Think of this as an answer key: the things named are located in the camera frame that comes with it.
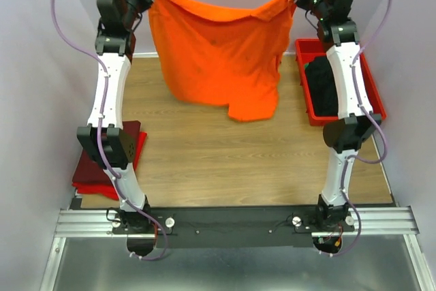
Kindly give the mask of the orange t shirt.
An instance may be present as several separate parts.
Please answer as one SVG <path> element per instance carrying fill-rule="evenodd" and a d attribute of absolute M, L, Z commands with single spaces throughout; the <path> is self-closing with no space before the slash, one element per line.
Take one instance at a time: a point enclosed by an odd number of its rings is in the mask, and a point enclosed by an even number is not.
<path fill-rule="evenodd" d="M 183 102 L 225 106 L 235 121 L 271 119 L 294 0 L 254 9 L 154 0 L 149 25 L 164 80 Z"/>

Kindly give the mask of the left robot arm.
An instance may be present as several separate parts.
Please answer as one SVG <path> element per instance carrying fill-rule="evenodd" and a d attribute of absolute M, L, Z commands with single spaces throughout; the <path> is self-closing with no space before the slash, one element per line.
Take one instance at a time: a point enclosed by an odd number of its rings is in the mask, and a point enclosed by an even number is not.
<path fill-rule="evenodd" d="M 115 188 L 119 209 L 113 225 L 141 231 L 151 225 L 150 206 L 134 172 L 136 141 L 123 128 L 122 103 L 135 30 L 153 0 L 96 0 L 96 4 L 100 15 L 95 38 L 97 87 L 91 114 L 86 126 L 77 129 L 77 138 Z"/>

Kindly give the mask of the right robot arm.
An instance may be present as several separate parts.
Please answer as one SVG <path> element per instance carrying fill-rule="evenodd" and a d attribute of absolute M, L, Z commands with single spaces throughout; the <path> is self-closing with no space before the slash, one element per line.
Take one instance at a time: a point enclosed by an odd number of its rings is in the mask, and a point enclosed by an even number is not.
<path fill-rule="evenodd" d="M 353 0 L 294 0 L 317 18 L 317 36 L 332 68 L 338 119 L 323 128 L 330 150 L 325 186 L 319 195 L 314 224 L 333 228 L 346 220 L 352 167 L 362 144 L 380 126 L 382 117 L 368 99 L 360 64 L 360 38 L 349 17 Z"/>

